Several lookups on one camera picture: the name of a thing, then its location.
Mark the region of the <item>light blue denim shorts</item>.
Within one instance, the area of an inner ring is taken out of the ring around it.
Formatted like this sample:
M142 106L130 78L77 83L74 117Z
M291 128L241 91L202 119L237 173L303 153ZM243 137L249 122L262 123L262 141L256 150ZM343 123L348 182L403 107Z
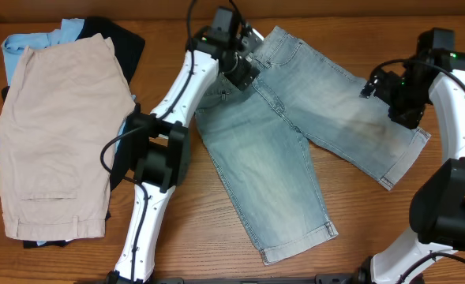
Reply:
M270 265L338 234L311 144L392 189L430 135L391 121L386 103L361 97L363 78L282 28L249 59L259 69L253 83L240 90L218 77L195 118L250 240Z

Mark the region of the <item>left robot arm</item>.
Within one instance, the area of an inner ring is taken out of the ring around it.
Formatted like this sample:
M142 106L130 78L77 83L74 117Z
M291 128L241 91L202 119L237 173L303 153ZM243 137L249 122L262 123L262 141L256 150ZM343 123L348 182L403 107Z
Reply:
M134 205L122 254L107 283L150 282L164 213L189 168L193 114L219 75L240 90L253 83L259 71L246 57L263 41L236 5L220 6L211 25L187 33L184 62L163 100L150 114L135 110L117 136L130 146Z

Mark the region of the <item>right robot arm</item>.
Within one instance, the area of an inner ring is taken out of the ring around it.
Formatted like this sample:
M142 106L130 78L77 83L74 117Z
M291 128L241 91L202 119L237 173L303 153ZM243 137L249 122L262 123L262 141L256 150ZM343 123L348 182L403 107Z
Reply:
M456 254L465 251L465 53L455 50L454 31L432 28L418 37L415 55L400 64L402 75L378 65L361 95L387 103L389 118L409 129L433 106L441 167L415 193L409 226L387 249L354 274L318 275L317 283L422 283L423 271L440 259L465 264Z

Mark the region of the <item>black garment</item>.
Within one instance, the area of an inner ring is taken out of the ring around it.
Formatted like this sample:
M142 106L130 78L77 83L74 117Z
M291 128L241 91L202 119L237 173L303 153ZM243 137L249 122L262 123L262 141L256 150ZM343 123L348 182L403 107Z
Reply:
M52 32L9 35L1 45L6 70L7 86L1 90L2 101L6 101L11 79L24 48L43 49L54 45L72 43L78 39L101 34L111 38L114 54L121 66L123 75L130 83L137 69L144 50L145 40L139 35L115 24L105 17L87 17L86 19L62 19L61 27ZM114 165L110 177L110 188L113 191L122 181L129 169L127 154L129 146L117 141L115 145ZM72 240L60 241L23 241L24 249L36 249L47 246L66 247Z

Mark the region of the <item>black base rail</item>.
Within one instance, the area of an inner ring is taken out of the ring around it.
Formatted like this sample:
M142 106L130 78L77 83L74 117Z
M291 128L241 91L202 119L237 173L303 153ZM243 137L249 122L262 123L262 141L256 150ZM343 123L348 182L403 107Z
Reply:
M311 278L217 278L183 279L154 278L147 284L351 284L352 274L326 274Z

